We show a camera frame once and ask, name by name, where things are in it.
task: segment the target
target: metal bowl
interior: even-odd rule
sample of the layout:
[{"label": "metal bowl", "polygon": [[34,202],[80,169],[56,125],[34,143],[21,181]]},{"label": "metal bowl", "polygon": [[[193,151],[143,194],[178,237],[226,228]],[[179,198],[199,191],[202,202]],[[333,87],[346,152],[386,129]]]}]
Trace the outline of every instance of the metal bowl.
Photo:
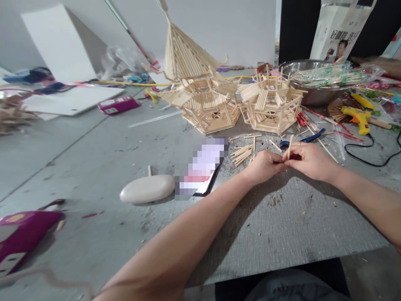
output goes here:
[{"label": "metal bowl", "polygon": [[[326,61],[312,60],[312,59],[303,59],[290,61],[282,64],[279,67],[283,67],[283,75],[287,75],[291,72],[291,74],[295,74],[299,70],[309,70],[316,69],[321,67],[327,67],[332,63],[328,63]],[[308,91],[308,93],[304,93],[302,98],[302,104],[306,106],[313,107],[321,107],[326,106],[332,101],[336,100],[340,95],[346,90],[352,87],[352,85],[340,87],[340,88],[314,88],[308,87],[299,82],[291,81],[290,85],[295,89]]]}]

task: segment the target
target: glue gun cord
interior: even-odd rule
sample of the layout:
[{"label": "glue gun cord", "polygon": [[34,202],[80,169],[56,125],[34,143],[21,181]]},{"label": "glue gun cord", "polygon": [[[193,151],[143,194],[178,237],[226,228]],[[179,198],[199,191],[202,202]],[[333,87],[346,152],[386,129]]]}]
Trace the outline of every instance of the glue gun cord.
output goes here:
[{"label": "glue gun cord", "polygon": [[368,165],[370,165],[370,166],[383,167],[383,166],[386,166],[386,165],[387,165],[387,163],[390,161],[390,159],[391,159],[392,157],[394,157],[394,156],[396,156],[396,155],[398,155],[398,154],[401,153],[401,143],[400,143],[400,140],[399,140],[399,139],[400,139],[400,136],[401,136],[401,132],[400,132],[400,133],[398,134],[397,140],[396,140],[397,143],[398,143],[398,145],[399,145],[399,147],[400,147],[400,151],[397,152],[397,153],[394,153],[394,154],[392,154],[390,157],[388,157],[387,160],[384,162],[384,164],[381,164],[381,165],[373,164],[373,163],[370,163],[370,162],[368,162],[368,161],[365,161],[365,160],[363,160],[363,159],[361,159],[361,158],[355,156],[354,154],[351,154],[351,153],[349,152],[349,150],[347,149],[348,146],[359,147],[359,148],[370,148],[370,147],[372,147],[372,146],[375,144],[375,140],[374,140],[374,138],[372,137],[372,135],[371,135],[371,134],[368,134],[367,136],[372,140],[372,144],[370,144],[370,145],[346,144],[346,145],[344,146],[344,149],[345,149],[345,151],[347,152],[347,154],[350,155],[351,157],[353,157],[354,159],[357,159],[357,160],[359,160],[359,161],[361,161],[361,162],[363,162],[363,163],[365,163],[365,164],[368,164]]}]

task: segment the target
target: blue pliers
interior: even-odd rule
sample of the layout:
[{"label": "blue pliers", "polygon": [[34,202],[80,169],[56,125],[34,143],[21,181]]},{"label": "blue pliers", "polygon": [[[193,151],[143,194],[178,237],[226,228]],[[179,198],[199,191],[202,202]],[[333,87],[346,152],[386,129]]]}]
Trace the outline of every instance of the blue pliers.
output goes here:
[{"label": "blue pliers", "polygon": [[[299,142],[305,142],[305,143],[309,143],[317,138],[319,138],[324,132],[326,131],[326,129],[321,129],[318,133],[314,134],[313,136],[307,137],[305,139],[300,140]],[[280,142],[280,148],[289,148],[289,141],[282,141]]]}]

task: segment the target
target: gray table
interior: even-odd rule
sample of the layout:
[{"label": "gray table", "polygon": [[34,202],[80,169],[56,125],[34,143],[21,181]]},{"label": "gray table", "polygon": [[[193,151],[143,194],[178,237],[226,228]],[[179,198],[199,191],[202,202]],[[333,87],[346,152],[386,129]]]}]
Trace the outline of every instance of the gray table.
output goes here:
[{"label": "gray table", "polygon": [[[145,176],[149,164],[154,174],[174,174],[175,164],[183,163],[183,158],[189,156],[181,150],[203,137],[180,115],[128,128],[175,110],[161,113],[157,108],[165,102],[152,104],[153,108],[148,104],[114,117],[105,117],[94,109],[73,119],[38,122],[26,134],[1,138],[1,216],[33,210],[56,198],[68,200],[64,228],[43,240],[24,267],[47,266],[60,279],[90,281],[98,291],[144,245],[142,241],[150,240],[198,201],[190,198],[132,206],[119,200],[121,189]],[[241,118],[235,128],[210,137],[247,133],[254,131]],[[286,132],[287,138],[291,133],[296,133],[296,125]],[[372,134],[384,149],[361,151],[366,158],[380,161],[397,150],[393,132],[372,127]],[[257,142],[259,150],[268,145],[266,139],[280,141],[276,135],[262,135]],[[327,138],[324,142],[338,157],[337,144]],[[237,145],[245,145],[244,139],[235,140],[230,151]],[[399,190],[401,174],[397,167],[401,156],[385,168],[369,167],[350,157],[340,163]],[[215,187],[244,167],[234,168],[229,160],[224,160]],[[103,210],[103,214],[81,218]],[[245,196],[196,268],[189,285],[214,283],[385,245],[388,241],[338,190],[289,170]],[[77,300],[81,294],[77,290],[60,292],[35,276],[0,289],[2,300]]]}]

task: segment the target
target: wooden pavilion model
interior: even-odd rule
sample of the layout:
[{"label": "wooden pavilion model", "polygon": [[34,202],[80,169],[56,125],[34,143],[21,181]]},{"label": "wooden pavilion model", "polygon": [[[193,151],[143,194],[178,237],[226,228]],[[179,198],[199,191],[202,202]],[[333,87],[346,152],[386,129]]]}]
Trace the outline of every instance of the wooden pavilion model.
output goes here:
[{"label": "wooden pavilion model", "polygon": [[304,91],[289,87],[289,81],[256,75],[254,84],[239,85],[242,116],[254,130],[281,134],[297,120]]},{"label": "wooden pavilion model", "polygon": [[182,110],[183,117],[205,135],[235,126],[241,115],[235,96],[238,85],[216,71],[221,63],[171,22],[165,0],[158,1],[169,26],[162,72],[171,82],[181,82],[158,96]]}]

